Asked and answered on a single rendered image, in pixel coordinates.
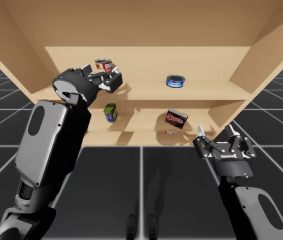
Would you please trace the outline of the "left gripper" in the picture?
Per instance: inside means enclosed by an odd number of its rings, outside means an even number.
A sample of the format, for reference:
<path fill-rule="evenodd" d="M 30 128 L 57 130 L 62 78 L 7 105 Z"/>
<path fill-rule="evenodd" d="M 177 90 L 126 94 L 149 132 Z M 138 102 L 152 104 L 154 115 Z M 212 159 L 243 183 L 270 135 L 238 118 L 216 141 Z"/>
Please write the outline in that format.
<path fill-rule="evenodd" d="M 110 72 L 92 74 L 91 79 L 85 76 L 92 72 L 90 64 L 77 70 L 70 68 L 53 80 L 53 89 L 67 103 L 71 103 L 71 97 L 78 95 L 90 106 L 97 98 L 98 91 L 106 90 L 108 93 L 114 93 L 123 84 L 118 66 Z"/>

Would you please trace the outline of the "green and blue rectangular can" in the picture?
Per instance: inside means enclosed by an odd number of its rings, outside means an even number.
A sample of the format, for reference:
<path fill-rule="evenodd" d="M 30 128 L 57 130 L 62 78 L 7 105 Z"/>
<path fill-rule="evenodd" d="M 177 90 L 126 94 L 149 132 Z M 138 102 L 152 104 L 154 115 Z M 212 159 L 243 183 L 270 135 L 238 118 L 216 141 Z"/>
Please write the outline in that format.
<path fill-rule="evenodd" d="M 104 115 L 109 123 L 114 123 L 117 119 L 117 108 L 115 103 L 108 103 L 104 110 Z"/>

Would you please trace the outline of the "dark red carton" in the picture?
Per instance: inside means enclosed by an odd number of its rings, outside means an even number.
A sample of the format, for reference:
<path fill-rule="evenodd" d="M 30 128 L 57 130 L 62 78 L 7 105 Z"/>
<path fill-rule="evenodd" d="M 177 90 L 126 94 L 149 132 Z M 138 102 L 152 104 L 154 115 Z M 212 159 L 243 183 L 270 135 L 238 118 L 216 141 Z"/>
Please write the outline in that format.
<path fill-rule="evenodd" d="M 165 117 L 165 122 L 176 127 L 176 128 L 182 129 L 184 127 L 188 117 L 189 116 L 187 114 L 170 108 L 167 111 L 167 114 L 166 114 L 166 117 Z"/>

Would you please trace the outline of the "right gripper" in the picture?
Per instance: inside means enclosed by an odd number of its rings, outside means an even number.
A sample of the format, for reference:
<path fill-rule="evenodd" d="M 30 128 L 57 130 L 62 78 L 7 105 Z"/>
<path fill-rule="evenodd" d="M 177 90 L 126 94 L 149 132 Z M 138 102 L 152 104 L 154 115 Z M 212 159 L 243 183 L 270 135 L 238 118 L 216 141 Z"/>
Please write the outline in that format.
<path fill-rule="evenodd" d="M 231 124 L 225 127 L 229 136 L 228 142 L 217 142 L 210 140 L 204 128 L 197 127 L 198 134 L 192 141 L 198 157 L 201 159 L 212 158 L 216 174 L 220 177 L 253 177 L 254 174 L 244 158 L 255 158 L 256 153 L 250 139 L 241 136 L 235 131 Z"/>

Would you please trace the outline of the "red and white can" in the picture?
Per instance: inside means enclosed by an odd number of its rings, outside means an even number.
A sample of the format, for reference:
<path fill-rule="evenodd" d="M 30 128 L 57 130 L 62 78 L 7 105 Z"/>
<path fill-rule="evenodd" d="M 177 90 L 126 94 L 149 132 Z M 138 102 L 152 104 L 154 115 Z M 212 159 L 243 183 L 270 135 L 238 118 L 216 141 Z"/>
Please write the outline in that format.
<path fill-rule="evenodd" d="M 109 58 L 100 58 L 95 60 L 95 66 L 99 72 L 111 72 L 113 69 L 112 60 Z"/>

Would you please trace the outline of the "blue flat can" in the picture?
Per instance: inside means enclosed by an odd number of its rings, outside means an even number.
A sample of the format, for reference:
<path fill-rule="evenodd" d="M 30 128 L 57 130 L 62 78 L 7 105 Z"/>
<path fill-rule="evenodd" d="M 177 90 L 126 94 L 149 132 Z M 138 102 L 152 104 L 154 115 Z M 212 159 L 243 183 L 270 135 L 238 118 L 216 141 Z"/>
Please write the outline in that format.
<path fill-rule="evenodd" d="M 171 74 L 166 78 L 166 85 L 170 88 L 182 88 L 186 78 L 182 75 Z"/>

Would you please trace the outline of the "pale wooden shelf unit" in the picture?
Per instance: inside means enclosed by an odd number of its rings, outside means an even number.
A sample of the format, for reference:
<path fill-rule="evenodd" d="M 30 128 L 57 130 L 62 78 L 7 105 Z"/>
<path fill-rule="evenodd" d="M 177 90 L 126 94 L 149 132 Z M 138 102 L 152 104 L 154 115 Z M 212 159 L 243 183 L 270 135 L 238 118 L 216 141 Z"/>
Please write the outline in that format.
<path fill-rule="evenodd" d="M 32 102 L 58 101 L 59 73 L 103 58 L 123 84 L 99 92 L 84 145 L 190 145 L 199 125 L 214 139 L 283 69 L 283 0 L 0 0 L 0 69 Z"/>

